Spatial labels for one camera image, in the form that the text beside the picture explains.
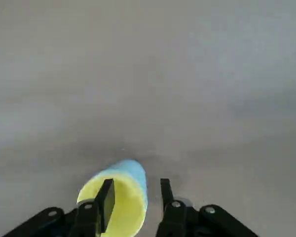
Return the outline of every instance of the cup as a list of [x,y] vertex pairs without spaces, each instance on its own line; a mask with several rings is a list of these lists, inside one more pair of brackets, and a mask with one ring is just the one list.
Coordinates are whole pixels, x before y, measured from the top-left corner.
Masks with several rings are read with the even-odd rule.
[[80,190],[77,203],[94,199],[105,179],[114,180],[115,205],[102,237],[134,237],[143,226],[147,205],[144,168],[135,160],[123,160],[102,170]]

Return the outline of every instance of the gray surface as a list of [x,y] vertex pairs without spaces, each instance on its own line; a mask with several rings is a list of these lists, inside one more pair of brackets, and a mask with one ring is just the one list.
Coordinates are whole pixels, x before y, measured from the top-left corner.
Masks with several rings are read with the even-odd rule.
[[0,235],[124,157],[296,236],[296,0],[0,0]]

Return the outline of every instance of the bolt head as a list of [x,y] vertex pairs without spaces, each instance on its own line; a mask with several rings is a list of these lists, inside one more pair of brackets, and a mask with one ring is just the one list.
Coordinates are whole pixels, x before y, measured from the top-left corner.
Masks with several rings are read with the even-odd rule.
[[206,211],[207,213],[210,213],[210,214],[214,214],[214,213],[215,213],[215,209],[214,209],[212,206],[207,206],[207,207],[205,208],[205,211]]
[[181,203],[179,203],[178,201],[174,201],[174,202],[172,203],[172,206],[173,206],[173,207],[180,207],[180,206],[181,206]]

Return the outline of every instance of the gray floor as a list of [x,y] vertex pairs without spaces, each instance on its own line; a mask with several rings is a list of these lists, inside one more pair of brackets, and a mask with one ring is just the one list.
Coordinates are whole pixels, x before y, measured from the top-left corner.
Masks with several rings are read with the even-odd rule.
[[0,235],[125,157],[296,237],[296,0],[0,0]]

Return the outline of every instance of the yellow plastic cup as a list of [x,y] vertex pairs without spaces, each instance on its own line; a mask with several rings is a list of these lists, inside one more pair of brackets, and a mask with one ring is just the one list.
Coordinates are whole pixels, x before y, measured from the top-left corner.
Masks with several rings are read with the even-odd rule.
[[91,178],[77,204],[94,199],[105,179],[114,179],[115,205],[102,237],[134,237],[143,226],[148,205],[145,170],[135,160],[123,160]]

